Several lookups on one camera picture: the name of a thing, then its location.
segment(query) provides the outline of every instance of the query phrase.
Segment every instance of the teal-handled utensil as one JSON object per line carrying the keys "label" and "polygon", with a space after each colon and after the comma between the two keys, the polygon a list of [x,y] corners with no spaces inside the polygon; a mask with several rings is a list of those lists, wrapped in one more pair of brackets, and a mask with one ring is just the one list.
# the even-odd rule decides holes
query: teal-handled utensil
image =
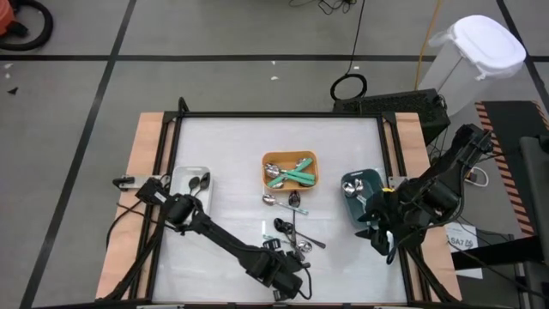
{"label": "teal-handled utensil", "polygon": [[273,178],[273,179],[279,177],[281,174],[287,173],[287,174],[295,176],[295,177],[300,177],[302,179],[308,179],[308,180],[315,181],[315,175],[313,175],[311,173],[287,171],[287,170],[283,170],[279,166],[277,166],[275,164],[271,164],[271,163],[265,164],[265,173],[267,174],[267,176],[269,176],[270,178]]}
{"label": "teal-handled utensil", "polygon": [[267,187],[272,188],[274,185],[279,184],[281,181],[284,181],[286,179],[297,181],[297,182],[299,182],[300,184],[303,184],[303,185],[315,185],[315,182],[313,180],[302,179],[300,177],[295,177],[295,176],[288,175],[288,174],[285,173],[285,174],[282,174],[281,176],[269,181],[267,183]]}
{"label": "teal-handled utensil", "polygon": [[[303,159],[299,159],[299,161],[297,162],[296,164],[296,167],[295,169],[293,169],[294,172],[301,172],[303,171],[306,167],[308,167],[310,164],[312,163],[312,158],[303,158]],[[281,175],[281,176],[278,176],[277,178],[269,181],[267,183],[267,187],[269,188],[272,188],[274,185],[277,185],[279,184],[280,182],[284,181],[284,179],[286,179],[284,177],[284,175]]]}
{"label": "teal-handled utensil", "polygon": [[301,172],[312,163],[312,158],[299,159],[298,163],[293,169],[294,172]]}

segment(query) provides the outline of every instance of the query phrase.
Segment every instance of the white table surface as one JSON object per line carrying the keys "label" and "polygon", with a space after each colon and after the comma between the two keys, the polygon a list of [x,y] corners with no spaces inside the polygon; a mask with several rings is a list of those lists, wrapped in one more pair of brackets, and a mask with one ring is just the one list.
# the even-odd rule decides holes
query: white table surface
{"label": "white table surface", "polygon": [[[383,173],[377,122],[370,118],[185,118],[176,166],[208,167],[214,180],[210,216],[229,233],[260,246],[262,226],[284,239],[273,219],[292,211],[262,203],[262,156],[270,151],[311,150],[320,181],[301,192],[298,231],[324,242],[306,253],[313,297],[288,302],[405,303],[398,258],[388,266],[356,230],[344,209],[341,177],[375,168]],[[286,202],[289,193],[276,196]],[[307,276],[302,291],[308,294]],[[272,288],[245,274],[237,259],[195,233],[166,230],[160,250],[154,301],[273,302]]]}

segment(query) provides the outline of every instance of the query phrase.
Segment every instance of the white paper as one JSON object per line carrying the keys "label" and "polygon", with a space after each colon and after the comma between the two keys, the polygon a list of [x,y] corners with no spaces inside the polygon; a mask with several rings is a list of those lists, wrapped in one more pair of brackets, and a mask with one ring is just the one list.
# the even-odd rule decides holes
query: white paper
{"label": "white paper", "polygon": [[[461,250],[465,251],[479,246],[476,227],[456,222],[451,222],[444,227],[446,227],[448,241]],[[453,246],[449,248],[452,252],[457,251]],[[482,279],[482,269],[457,270],[455,273],[459,276]]]}

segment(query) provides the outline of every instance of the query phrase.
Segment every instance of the wooden board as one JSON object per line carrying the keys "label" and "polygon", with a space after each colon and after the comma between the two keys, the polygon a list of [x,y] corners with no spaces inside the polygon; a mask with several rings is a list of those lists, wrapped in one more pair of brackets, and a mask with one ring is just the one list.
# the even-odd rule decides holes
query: wooden board
{"label": "wooden board", "polygon": [[[430,166],[427,149],[423,142],[423,133],[419,124],[419,117],[416,113],[397,113],[396,125],[399,132],[407,176],[411,178],[419,177]],[[385,136],[388,139],[389,157],[391,159],[393,174],[398,175],[393,138],[388,124],[385,125]],[[452,255],[446,239],[446,230],[444,227],[428,230],[421,250],[425,262],[437,279],[446,287],[450,294],[460,300],[462,294],[455,275],[454,262],[452,261]],[[417,275],[418,269],[411,258],[408,258],[408,263],[410,264],[410,272],[412,273],[414,297],[416,300],[422,300],[419,278]],[[437,296],[432,291],[431,298],[433,301],[438,300]]]}
{"label": "wooden board", "polygon": [[[407,174],[411,177],[420,176],[420,174],[429,167],[429,161],[418,116],[417,114],[411,113],[397,113],[396,116]],[[161,119],[162,113],[143,113],[141,115],[127,173],[150,174],[152,172],[160,135]],[[165,149],[169,149],[171,135],[172,134],[169,132],[166,140],[168,145],[166,145]],[[392,139],[389,139],[389,152],[392,149],[391,141]],[[166,169],[167,153],[168,151],[165,150],[163,170]],[[124,205],[135,203],[136,198],[134,195],[135,191],[122,193],[120,203]],[[141,206],[138,210],[143,211],[144,207]],[[118,209],[117,216],[123,211],[123,209]],[[137,243],[141,228],[142,218],[137,215],[128,215],[121,220],[113,230],[111,245],[109,245],[106,253],[106,260],[101,273],[96,297],[103,297],[110,293],[133,263],[136,257]],[[434,228],[430,230],[427,233],[422,249],[425,261],[437,276],[438,280],[452,295],[460,299],[461,293],[457,284],[457,278],[455,276],[444,229]],[[418,289],[419,280],[416,275],[417,269],[413,267],[413,262],[411,261],[410,265],[413,275],[414,294],[416,295],[416,299],[420,300],[421,293]],[[142,271],[141,287],[138,291],[138,297],[144,297],[147,279],[148,266],[146,265]]]}

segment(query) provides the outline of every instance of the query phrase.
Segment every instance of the metal frame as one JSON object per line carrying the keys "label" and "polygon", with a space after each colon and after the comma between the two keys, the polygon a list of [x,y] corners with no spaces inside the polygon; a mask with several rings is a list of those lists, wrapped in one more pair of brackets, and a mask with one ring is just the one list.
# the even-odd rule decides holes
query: metal frame
{"label": "metal frame", "polygon": [[[384,123],[385,121],[389,124],[393,143],[395,145],[395,152],[397,158],[397,164],[399,167],[399,173],[406,174],[406,168],[404,167],[403,154],[401,152],[400,138],[398,137],[398,129],[396,128],[395,114],[394,113],[352,113],[352,112],[189,112],[188,107],[182,102],[179,101],[179,111],[176,112],[165,112],[162,119],[162,127],[160,130],[160,139],[158,143],[157,153],[154,160],[154,170],[153,174],[160,173],[160,166],[162,158],[164,156],[164,148],[166,146],[166,139],[168,138],[168,126],[170,123],[175,121],[174,132],[172,136],[172,146],[170,149],[170,156],[168,159],[168,167],[166,170],[166,175],[172,175],[173,168],[175,167],[175,156],[178,151],[178,141],[179,141],[179,132],[181,131],[181,124],[183,123],[183,118],[374,118],[377,121],[377,128],[379,132],[379,139],[382,149],[382,157],[384,168],[386,171],[387,178],[392,176],[391,161],[389,157],[389,146],[388,141],[385,136]],[[153,219],[153,205],[147,205],[145,216],[148,219]],[[142,230],[140,233],[139,239],[139,248],[137,253],[139,254],[144,245],[147,242],[150,229],[150,220],[143,220]],[[158,268],[158,259],[160,256],[160,244],[163,231],[160,234],[159,244],[154,248],[150,271],[147,281],[146,295],[147,299],[152,299],[154,284],[156,280],[156,271]],[[410,268],[406,258],[406,253],[403,249],[399,250],[400,262],[402,268],[402,276],[404,280],[404,288],[407,297],[407,302],[414,301],[413,297],[413,288],[412,288],[412,279],[410,275]],[[139,281],[141,276],[137,276],[136,279],[132,282],[130,286],[130,299],[137,297],[137,290],[139,288]]]}
{"label": "metal frame", "polygon": [[[379,131],[379,138],[382,146],[382,156],[383,156],[383,162],[384,162],[384,168],[386,170],[386,176],[387,178],[392,175],[392,169],[391,169],[391,162],[389,157],[389,147],[387,138],[385,136],[385,129],[384,129],[384,121],[387,121],[389,124],[389,127],[391,129],[391,134],[393,137],[393,143],[395,145],[395,154],[396,154],[396,160],[397,165],[399,167],[399,173],[401,176],[406,175],[406,168],[404,166],[404,157],[401,150],[400,145],[400,138],[398,136],[398,129],[396,127],[396,121],[395,121],[395,114],[394,113],[334,113],[334,112],[189,112],[189,109],[187,108],[186,104],[183,101],[179,101],[179,111],[178,112],[165,112],[164,117],[162,120],[162,128],[160,130],[160,139],[158,143],[157,148],[157,154],[154,161],[154,170],[160,172],[160,167],[162,163],[162,158],[164,156],[164,148],[166,146],[166,139],[167,139],[167,132],[168,132],[168,126],[170,123],[174,122],[174,133],[172,136],[172,146],[170,149],[170,156],[168,160],[168,167],[166,171],[166,175],[172,175],[173,168],[175,166],[175,154],[178,150],[178,139],[179,139],[179,132],[181,129],[181,124],[183,123],[183,118],[375,118],[377,120],[377,127]],[[153,205],[148,205],[148,208],[150,208],[148,212],[148,218],[151,218],[151,215],[153,214]],[[143,228],[142,232],[140,234],[140,243],[146,242],[148,238],[148,230],[150,229],[149,221],[144,220],[143,221]],[[147,292],[146,292],[146,298],[145,299],[136,299],[135,297],[132,298],[131,290],[129,294],[128,300],[116,300],[116,301],[101,301],[101,302],[95,302],[95,303],[87,303],[87,304],[74,304],[74,305],[63,305],[63,306],[51,306],[51,307],[44,307],[43,309],[69,309],[69,308],[75,308],[75,309],[85,309],[85,308],[112,308],[112,309],[140,309],[140,308],[148,308],[147,305],[152,305],[152,295],[154,291],[154,282],[156,279],[156,271],[158,267],[158,257],[160,254],[160,244],[161,239],[159,241],[159,244],[154,248],[153,251],[153,257],[151,261],[151,269],[149,271],[149,278],[147,282]],[[366,308],[366,309],[386,309],[386,308],[395,308],[395,307],[407,307],[407,306],[413,306],[418,308],[425,308],[425,309],[497,309],[496,307],[492,306],[473,306],[468,305],[464,303],[439,303],[439,302],[431,302],[431,294],[430,290],[427,287],[425,283],[425,278],[419,274],[420,278],[420,289],[422,290],[422,295],[424,297],[424,300],[415,300],[413,297],[413,289],[412,289],[412,283],[411,283],[411,274],[409,269],[409,264],[407,261],[407,258],[404,258],[406,253],[403,250],[399,250],[400,255],[400,261],[401,261],[401,268],[402,268],[402,274],[403,274],[403,281],[404,281],[404,288],[405,293],[407,296],[407,303],[406,304],[400,304],[395,305],[391,304],[389,306],[383,306],[383,305],[359,305],[359,304],[350,304],[350,303],[343,303],[343,304],[333,304],[333,305],[323,305],[323,304],[315,304],[315,308],[326,308],[326,309],[333,309],[333,308]],[[132,286],[130,288],[134,287],[133,289],[136,290],[139,288],[139,280],[136,279],[134,282],[132,282]],[[177,308],[177,305],[157,305],[160,306],[160,308]],[[218,303],[218,304],[209,304],[209,303],[185,303],[184,305],[179,305],[180,308],[212,308],[212,309],[219,309],[219,308],[227,308],[227,309],[237,309],[237,308],[303,308],[304,306],[310,306],[307,304],[285,304],[285,303],[274,303],[274,304],[236,304],[236,303]]]}

